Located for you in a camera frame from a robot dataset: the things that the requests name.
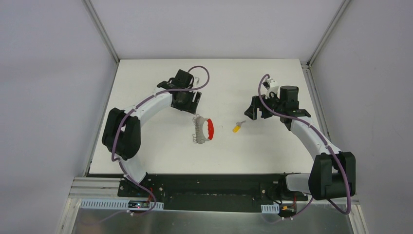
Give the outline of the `key with yellow tag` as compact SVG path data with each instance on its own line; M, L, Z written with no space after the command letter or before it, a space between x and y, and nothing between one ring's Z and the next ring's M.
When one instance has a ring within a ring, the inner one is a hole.
M246 120L236 122L235 127L232 129L232 132L233 132L233 133L237 133L237 132L241 129L241 126L242 126L245 122L246 122Z

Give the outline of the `metal keyring with red handle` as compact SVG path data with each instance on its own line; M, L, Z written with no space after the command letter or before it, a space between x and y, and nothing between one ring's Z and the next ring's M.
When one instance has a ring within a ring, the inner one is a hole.
M194 143L204 144L213 140L214 124L210 118L196 115L192 121L195 127L194 134L192 135Z

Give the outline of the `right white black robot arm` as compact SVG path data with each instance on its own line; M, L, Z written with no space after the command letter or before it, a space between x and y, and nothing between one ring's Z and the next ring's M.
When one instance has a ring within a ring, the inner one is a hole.
M355 156L333 145L313 125L309 112L299 108L298 94L298 87L282 86L278 93L271 91L268 95L253 96L244 113L251 120L278 116L313 159L311 172L287 175L285 182L277 185L277 195L284 200L296 192L310 194L316 200L354 196Z

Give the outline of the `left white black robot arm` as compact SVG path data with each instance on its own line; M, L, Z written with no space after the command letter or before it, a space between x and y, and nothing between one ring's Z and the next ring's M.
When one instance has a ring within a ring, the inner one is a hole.
M153 92L138 104L126 109L112 108L106 119L102 144L117 162L124 177L131 182L130 191L136 197L148 193L143 181L147 170L138 158L141 148L141 129L146 122L165 108L196 114L201 92L196 87L198 78L189 71L178 70L176 75L157 84Z

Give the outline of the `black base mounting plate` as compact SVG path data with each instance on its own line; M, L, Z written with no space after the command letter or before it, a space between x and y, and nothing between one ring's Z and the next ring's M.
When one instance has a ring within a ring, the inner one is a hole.
M258 213L262 205L308 201L306 194L288 190L286 176L147 174L139 185L121 179L117 195L156 200L165 210Z

